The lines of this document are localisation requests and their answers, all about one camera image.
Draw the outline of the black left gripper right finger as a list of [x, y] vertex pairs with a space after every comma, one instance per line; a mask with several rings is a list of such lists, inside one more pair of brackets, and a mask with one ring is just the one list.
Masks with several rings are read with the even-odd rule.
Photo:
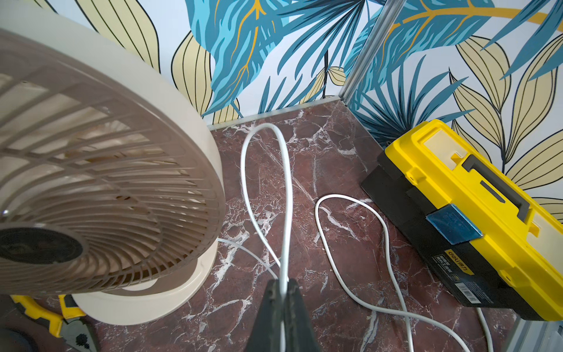
[[284, 299], [284, 337], [288, 352], [321, 351], [299, 284], [290, 279]]

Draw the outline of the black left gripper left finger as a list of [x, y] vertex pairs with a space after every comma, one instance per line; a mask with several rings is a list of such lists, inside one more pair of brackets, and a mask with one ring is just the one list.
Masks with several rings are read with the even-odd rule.
[[270, 280], [263, 294], [245, 351], [280, 351], [282, 332], [281, 300], [279, 281]]

